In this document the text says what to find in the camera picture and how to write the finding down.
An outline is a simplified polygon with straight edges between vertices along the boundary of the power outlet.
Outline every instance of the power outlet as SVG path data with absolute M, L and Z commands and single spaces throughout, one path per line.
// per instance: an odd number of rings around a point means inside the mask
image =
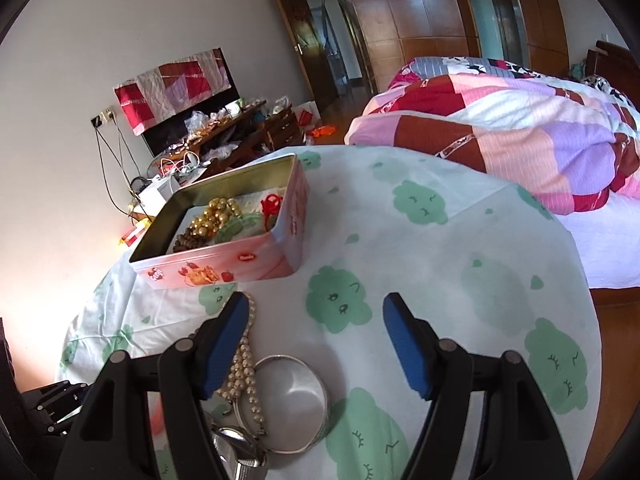
M 116 118 L 116 114 L 111 108 L 105 108 L 98 115 L 91 119 L 91 125 L 94 128 L 100 128 L 103 124 L 113 121 Z

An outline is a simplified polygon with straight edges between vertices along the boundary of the wooden headboard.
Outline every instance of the wooden headboard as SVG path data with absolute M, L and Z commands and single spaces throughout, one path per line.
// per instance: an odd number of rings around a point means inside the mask
M 626 48 L 606 41 L 597 41 L 596 47 L 603 52 L 588 51 L 586 75 L 603 76 L 640 110 L 640 66 L 634 57 Z

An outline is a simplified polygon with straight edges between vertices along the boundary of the pink tin box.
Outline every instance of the pink tin box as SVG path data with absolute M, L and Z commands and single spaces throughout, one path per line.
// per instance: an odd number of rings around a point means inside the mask
M 170 253 L 184 216 L 212 198 L 286 187 L 270 231 L 199 249 Z M 252 282 L 289 276 L 300 266 L 308 183 L 295 155 L 284 155 L 212 176 L 177 191 L 158 213 L 129 263 L 153 288 Z

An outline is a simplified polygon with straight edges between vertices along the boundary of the folded blanket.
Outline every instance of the folded blanket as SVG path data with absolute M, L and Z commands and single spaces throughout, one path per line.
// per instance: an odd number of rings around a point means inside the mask
M 346 144 L 447 158 L 517 182 L 556 214 L 600 208 L 610 191 L 640 198 L 640 114 L 615 96 L 530 71 L 473 72 L 478 65 L 425 79 L 413 65 L 353 121 Z M 455 72 L 455 61 L 447 67 Z

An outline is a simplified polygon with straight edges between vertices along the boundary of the round table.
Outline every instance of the round table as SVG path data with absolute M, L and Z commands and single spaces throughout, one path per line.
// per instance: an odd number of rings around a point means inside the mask
M 600 333 L 571 235 L 515 184 L 389 147 L 287 148 L 310 185 L 302 266 L 291 276 L 152 290 L 128 254 L 97 287 L 65 341 L 58 378 L 91 382 L 115 349 L 164 351 L 238 288 L 257 304 L 255 358 L 288 354 L 324 381 L 334 429 L 275 459 L 269 479 L 399 479 L 428 411 L 386 333 L 382 301 L 399 292 L 416 317 L 468 352 L 515 349 L 555 416 L 577 476 L 600 398 Z M 481 394 L 473 394 L 454 478 L 468 478 Z M 172 465 L 156 439 L 162 478 Z

